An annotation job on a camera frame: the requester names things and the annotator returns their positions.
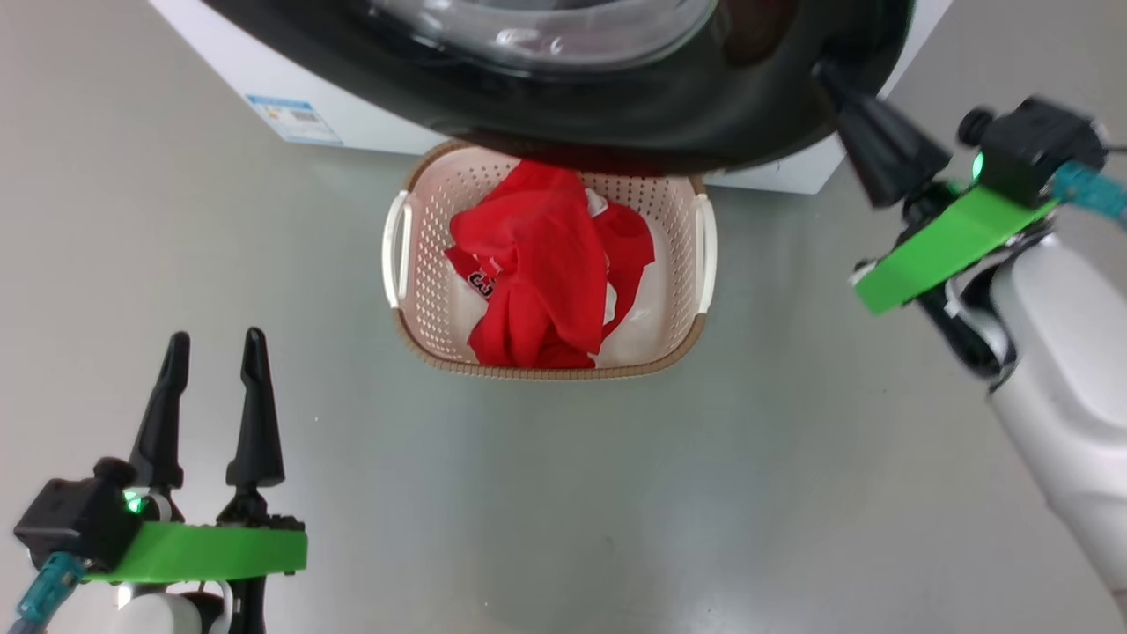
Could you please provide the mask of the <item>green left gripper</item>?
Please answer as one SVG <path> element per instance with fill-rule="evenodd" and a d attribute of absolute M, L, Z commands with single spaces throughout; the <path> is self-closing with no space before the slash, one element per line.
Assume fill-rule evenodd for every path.
<path fill-rule="evenodd" d="M 176 332 L 130 450 L 135 486 L 184 485 L 180 465 L 180 400 L 187 389 L 190 336 Z M 261 329 L 249 328 L 240 376 L 245 389 L 236 456 L 227 484 L 277 486 L 285 481 L 269 346 Z M 177 584 L 231 581 L 287 574 L 307 568 L 307 533 L 266 528 L 142 523 L 136 538 L 112 572 L 85 578 L 112 584 Z"/>

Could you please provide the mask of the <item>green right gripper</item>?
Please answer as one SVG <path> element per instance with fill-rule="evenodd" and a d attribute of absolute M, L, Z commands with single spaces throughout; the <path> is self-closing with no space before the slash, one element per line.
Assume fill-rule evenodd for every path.
<path fill-rule="evenodd" d="M 822 59 L 814 84 L 829 111 L 845 157 L 875 208 L 885 209 L 925 188 L 951 153 L 881 97 L 863 92 L 838 64 Z M 1046 218 L 1058 198 L 1027 206 L 975 186 L 888 255 L 862 265 L 850 282 L 873 314 L 909 304 Z"/>

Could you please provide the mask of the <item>red and white garment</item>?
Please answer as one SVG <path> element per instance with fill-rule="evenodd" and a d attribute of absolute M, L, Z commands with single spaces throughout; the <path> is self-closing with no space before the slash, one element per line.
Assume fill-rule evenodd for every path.
<path fill-rule="evenodd" d="M 639 213 L 531 161 L 454 214 L 449 232 L 449 262 L 487 304 L 468 346 L 490 366 L 595 368 L 656 260 Z"/>

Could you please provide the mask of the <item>cream laundry basket brown rim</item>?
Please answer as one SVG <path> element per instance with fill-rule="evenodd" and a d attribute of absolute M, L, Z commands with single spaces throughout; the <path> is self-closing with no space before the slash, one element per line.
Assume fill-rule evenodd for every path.
<path fill-rule="evenodd" d="M 702 334 L 718 267 L 713 206 L 696 177 L 582 175 L 592 191 L 630 206 L 653 234 L 631 313 L 607 338 L 593 369 L 515 369 L 479 365 L 468 336 L 483 300 L 446 258 L 450 218 L 471 208 L 518 164 L 515 157 L 447 141 L 417 162 L 392 200 L 381 270 L 392 321 L 408 349 L 440 370 L 491 379 L 597 381 L 648 376 L 687 356 Z"/>

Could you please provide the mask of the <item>blue energy label sticker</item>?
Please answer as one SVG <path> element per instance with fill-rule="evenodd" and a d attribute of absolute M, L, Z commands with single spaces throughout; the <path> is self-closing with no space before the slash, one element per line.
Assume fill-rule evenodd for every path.
<path fill-rule="evenodd" d="M 286 142 L 343 148 L 341 137 L 310 102 L 261 95 L 246 95 L 245 98 L 252 110 Z"/>

